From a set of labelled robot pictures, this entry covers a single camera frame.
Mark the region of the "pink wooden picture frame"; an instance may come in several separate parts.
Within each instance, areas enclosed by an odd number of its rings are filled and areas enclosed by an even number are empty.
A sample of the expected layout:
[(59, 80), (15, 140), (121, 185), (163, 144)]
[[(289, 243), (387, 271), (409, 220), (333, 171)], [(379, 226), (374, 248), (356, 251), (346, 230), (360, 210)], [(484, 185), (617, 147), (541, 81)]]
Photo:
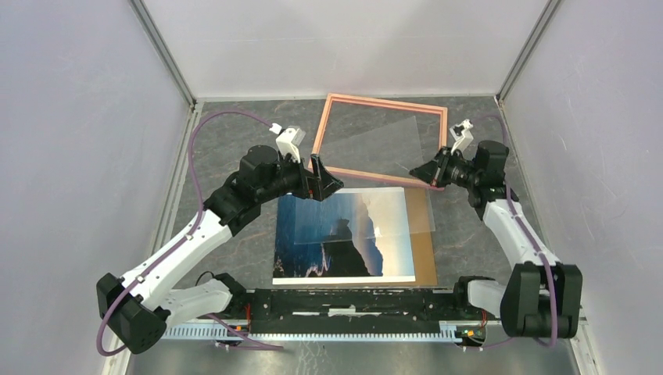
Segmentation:
[(445, 106), (331, 93), (312, 152), (347, 187), (428, 188), (409, 171), (447, 143)]

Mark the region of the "brown cardboard backing board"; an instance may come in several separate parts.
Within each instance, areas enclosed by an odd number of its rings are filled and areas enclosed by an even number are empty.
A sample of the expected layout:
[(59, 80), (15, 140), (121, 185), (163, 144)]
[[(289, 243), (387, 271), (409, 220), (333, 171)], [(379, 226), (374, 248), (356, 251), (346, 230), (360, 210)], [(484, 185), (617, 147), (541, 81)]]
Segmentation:
[(432, 243), (435, 221), (428, 191), (419, 187), (406, 187), (404, 195), (414, 261), (414, 285), (419, 287), (437, 286), (437, 271)]

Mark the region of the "sea landscape photo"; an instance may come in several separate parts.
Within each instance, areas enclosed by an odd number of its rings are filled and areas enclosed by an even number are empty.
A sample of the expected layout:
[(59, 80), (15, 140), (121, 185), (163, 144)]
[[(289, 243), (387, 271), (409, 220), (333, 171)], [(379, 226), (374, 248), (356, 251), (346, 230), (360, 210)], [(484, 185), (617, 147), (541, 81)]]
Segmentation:
[(343, 188), (322, 202), (278, 199), (273, 283), (313, 286), (416, 280), (406, 191)]

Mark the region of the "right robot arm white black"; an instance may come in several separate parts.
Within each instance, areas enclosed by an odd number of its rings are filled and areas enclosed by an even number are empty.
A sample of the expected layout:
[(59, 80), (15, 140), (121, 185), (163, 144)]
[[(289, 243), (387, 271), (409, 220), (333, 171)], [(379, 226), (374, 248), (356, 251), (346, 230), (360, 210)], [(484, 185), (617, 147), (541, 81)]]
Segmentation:
[(506, 284), (490, 277), (460, 277), (451, 298), (453, 312), (471, 319), (484, 310), (500, 319), (508, 337), (553, 345), (577, 333), (583, 276), (576, 265), (553, 254), (529, 224), (505, 179), (509, 154), (510, 149), (498, 141), (481, 141), (473, 159), (442, 147), (409, 174), (433, 188), (453, 184), (465, 189), (469, 205), (493, 233), (511, 266)]

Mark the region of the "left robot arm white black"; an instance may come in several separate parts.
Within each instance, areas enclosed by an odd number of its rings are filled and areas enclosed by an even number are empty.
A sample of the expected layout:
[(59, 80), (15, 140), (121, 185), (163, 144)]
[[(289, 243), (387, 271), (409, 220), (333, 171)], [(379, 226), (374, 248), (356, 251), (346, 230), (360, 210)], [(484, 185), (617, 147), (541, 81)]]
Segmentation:
[(245, 310), (245, 296), (222, 280), (177, 289), (175, 284), (194, 265), (231, 240), (260, 214), (263, 204), (281, 196), (324, 201), (343, 188), (317, 154), (312, 168), (302, 160), (258, 145), (240, 158), (238, 169), (207, 199), (199, 200), (193, 219), (147, 260), (117, 277), (96, 283), (102, 324), (96, 345), (103, 356), (124, 350), (140, 354), (166, 330), (190, 319), (222, 313), (236, 318)]

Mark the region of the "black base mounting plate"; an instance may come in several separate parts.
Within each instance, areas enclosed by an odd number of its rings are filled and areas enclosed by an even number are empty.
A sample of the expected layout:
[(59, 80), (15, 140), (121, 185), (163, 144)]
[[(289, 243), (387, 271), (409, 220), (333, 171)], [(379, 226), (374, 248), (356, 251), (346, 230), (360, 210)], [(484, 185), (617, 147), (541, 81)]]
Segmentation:
[(252, 334), (432, 334), (441, 322), (478, 326), (490, 312), (439, 288), (256, 289), (216, 316)]

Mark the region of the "aluminium rail frame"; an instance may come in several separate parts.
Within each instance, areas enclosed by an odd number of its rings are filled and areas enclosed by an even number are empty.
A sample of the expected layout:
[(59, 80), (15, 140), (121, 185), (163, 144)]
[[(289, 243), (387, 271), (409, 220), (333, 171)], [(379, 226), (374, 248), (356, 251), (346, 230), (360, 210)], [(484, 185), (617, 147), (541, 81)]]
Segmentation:
[[(303, 132), (271, 123), (274, 147), (251, 148), (239, 169), (208, 199), (199, 200), (191, 223), (158, 252), (121, 277), (106, 274), (97, 285), (102, 329), (119, 338), (123, 350), (140, 354), (174, 326), (227, 309), (255, 305), (227, 274), (188, 289), (177, 282), (202, 258), (253, 222), (266, 202), (283, 196), (322, 202), (342, 188), (339, 178), (312, 155), (306, 168), (299, 154)], [(577, 334), (583, 277), (580, 269), (557, 258), (533, 233), (515, 193), (505, 180), (509, 149), (504, 142), (481, 141), (473, 159), (463, 151), (472, 142), (471, 121), (456, 125), (452, 146), (442, 146), (411, 175), (431, 188), (454, 184), (468, 191), (469, 204), (504, 250), (511, 276), (507, 284), (489, 277), (461, 277), (446, 307), (479, 309), (500, 321), (509, 339), (531, 338), (551, 347)]]

